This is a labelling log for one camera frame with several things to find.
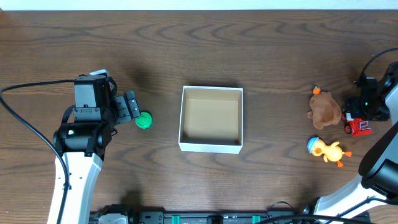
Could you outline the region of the red toy fire truck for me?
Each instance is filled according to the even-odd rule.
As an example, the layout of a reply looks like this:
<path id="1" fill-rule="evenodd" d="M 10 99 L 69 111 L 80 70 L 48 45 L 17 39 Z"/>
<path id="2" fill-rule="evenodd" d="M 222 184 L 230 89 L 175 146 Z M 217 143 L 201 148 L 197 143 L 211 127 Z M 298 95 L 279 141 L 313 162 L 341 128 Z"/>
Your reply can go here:
<path id="1" fill-rule="evenodd" d="M 372 133 L 369 122 L 361 118 L 351 118 L 349 114 L 342 114 L 341 120 L 344 122 L 344 131 L 354 137 L 367 136 Z"/>

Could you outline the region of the brown plush toy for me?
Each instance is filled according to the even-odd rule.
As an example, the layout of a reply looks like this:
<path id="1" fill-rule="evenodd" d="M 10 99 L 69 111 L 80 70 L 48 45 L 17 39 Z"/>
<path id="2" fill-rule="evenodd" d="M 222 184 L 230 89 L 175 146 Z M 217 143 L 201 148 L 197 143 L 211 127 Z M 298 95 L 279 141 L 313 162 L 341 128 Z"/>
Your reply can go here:
<path id="1" fill-rule="evenodd" d="M 318 86 L 314 87 L 312 93 L 307 118 L 312 120 L 313 126 L 316 129 L 323 129 L 325 126 L 337 125 L 340 122 L 342 112 L 331 93 L 321 91 Z"/>

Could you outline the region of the yellow rubber duck toy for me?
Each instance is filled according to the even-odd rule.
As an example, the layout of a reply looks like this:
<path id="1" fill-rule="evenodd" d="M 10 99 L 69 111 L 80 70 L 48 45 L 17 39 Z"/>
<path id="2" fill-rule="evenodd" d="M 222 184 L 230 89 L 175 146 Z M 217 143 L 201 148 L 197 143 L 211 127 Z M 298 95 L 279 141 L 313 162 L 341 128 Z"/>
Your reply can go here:
<path id="1" fill-rule="evenodd" d="M 319 137 L 311 138 L 308 141 L 307 150 L 315 157 L 322 156 L 326 163 L 329 161 L 335 162 L 338 167 L 343 167 L 343 163 L 341 162 L 343 156 L 351 157 L 353 155 L 351 151 L 343 151 L 338 141 L 327 145 Z"/>

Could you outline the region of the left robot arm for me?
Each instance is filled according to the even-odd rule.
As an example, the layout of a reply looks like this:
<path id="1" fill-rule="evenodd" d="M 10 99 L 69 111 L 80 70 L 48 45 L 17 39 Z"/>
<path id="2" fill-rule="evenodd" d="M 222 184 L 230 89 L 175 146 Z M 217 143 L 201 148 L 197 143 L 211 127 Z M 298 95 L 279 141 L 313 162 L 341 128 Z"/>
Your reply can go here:
<path id="1" fill-rule="evenodd" d="M 134 92 L 119 96 L 117 90 L 105 69 L 75 78 L 75 104 L 64 112 L 53 135 L 60 158 L 55 161 L 49 223 L 88 223 L 96 181 L 115 127 L 141 114 Z"/>

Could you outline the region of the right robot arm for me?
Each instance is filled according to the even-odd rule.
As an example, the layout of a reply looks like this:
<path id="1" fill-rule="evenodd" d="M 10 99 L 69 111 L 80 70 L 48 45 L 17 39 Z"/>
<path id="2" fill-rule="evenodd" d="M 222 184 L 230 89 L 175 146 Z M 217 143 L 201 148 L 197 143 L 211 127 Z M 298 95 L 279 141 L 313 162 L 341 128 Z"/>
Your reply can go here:
<path id="1" fill-rule="evenodd" d="M 397 63 L 391 63 L 378 86 L 389 109 L 392 128 L 365 154 L 359 174 L 336 192 L 320 197 L 311 215 L 354 218 L 370 208 L 397 205 Z"/>

